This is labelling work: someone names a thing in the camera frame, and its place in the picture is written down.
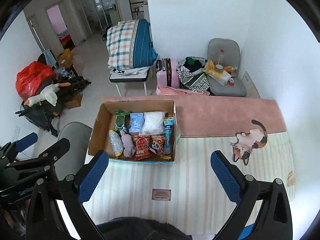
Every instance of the cat tail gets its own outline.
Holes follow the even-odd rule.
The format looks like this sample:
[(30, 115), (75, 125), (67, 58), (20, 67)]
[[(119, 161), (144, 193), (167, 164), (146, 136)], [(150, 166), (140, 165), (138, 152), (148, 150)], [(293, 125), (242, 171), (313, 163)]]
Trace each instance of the cat tail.
[(267, 131), (266, 128), (263, 126), (263, 124), (257, 120), (251, 120), (251, 123), (260, 126), (264, 132)]

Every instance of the pink suitcase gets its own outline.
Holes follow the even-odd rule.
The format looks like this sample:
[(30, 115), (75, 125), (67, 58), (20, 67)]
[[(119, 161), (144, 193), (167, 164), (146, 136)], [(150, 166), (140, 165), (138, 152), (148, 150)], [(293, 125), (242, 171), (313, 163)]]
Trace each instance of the pink suitcase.
[(157, 87), (180, 88), (177, 65), (178, 61), (170, 58), (163, 58), (156, 62)]

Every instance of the pink wall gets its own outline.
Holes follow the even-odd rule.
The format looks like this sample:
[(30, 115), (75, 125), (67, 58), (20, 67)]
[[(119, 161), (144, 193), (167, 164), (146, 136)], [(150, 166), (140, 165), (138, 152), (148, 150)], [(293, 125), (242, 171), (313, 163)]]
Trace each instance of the pink wall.
[(56, 34), (60, 34), (67, 29), (58, 5), (48, 9), (47, 13)]

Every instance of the gray chair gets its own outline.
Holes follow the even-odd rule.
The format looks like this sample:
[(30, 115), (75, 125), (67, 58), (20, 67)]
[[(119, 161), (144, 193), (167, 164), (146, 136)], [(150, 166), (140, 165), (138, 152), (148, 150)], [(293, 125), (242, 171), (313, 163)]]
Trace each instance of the gray chair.
[(59, 180), (63, 180), (68, 174), (76, 174), (84, 165), (91, 132), (91, 127), (80, 122), (71, 122), (62, 128), (58, 140), (68, 139), (70, 150), (54, 164)]
[[(225, 39), (212, 39), (208, 46), (208, 60), (217, 62), (220, 56), (221, 49), (224, 50), (223, 65), (238, 67), (240, 65), (240, 49), (238, 44), (233, 40)], [(246, 89), (241, 79), (234, 78), (234, 86), (225, 85), (222, 86), (212, 77), (207, 75), (209, 80), (209, 86), (211, 92), (216, 96), (230, 96), (230, 97), (244, 97), (246, 95)]]

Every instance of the open box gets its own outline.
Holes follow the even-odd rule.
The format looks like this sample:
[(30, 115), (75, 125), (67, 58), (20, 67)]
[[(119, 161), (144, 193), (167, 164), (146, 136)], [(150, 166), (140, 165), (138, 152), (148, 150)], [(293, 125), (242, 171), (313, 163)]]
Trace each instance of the open box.
[[(134, 158), (127, 158), (124, 155), (116, 158), (110, 138), (109, 131), (113, 130), (116, 123), (115, 109), (130, 110), (133, 113), (154, 112), (154, 111), (167, 111), (166, 117), (174, 117), (174, 126), (171, 135), (171, 159), (165, 160), (159, 155), (135, 161)], [(99, 150), (104, 150), (108, 153), (109, 158), (119, 161), (135, 161), (142, 163), (159, 163), (170, 164), (175, 160), (176, 155), (176, 141), (177, 141), (177, 117), (175, 111), (174, 101), (158, 101), (158, 100), (142, 100), (142, 101), (118, 101), (118, 102), (105, 102), (100, 106), (98, 116), (92, 129), (91, 138), (89, 141), (88, 154), (95, 155)]]

